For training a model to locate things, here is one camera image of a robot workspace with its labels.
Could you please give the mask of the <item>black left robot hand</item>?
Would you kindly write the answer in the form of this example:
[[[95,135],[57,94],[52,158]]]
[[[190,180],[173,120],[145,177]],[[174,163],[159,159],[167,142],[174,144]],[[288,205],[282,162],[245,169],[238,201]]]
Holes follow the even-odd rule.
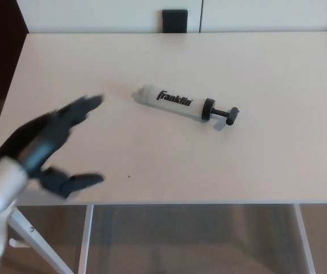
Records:
[[[42,168],[52,154],[67,142],[72,128],[85,121],[88,113],[98,108],[103,99],[103,95],[83,96],[58,110],[28,121],[1,145],[0,159],[8,157],[16,160],[30,179],[36,179],[43,189],[64,199],[73,192],[103,182],[102,174],[70,176],[55,167]]]

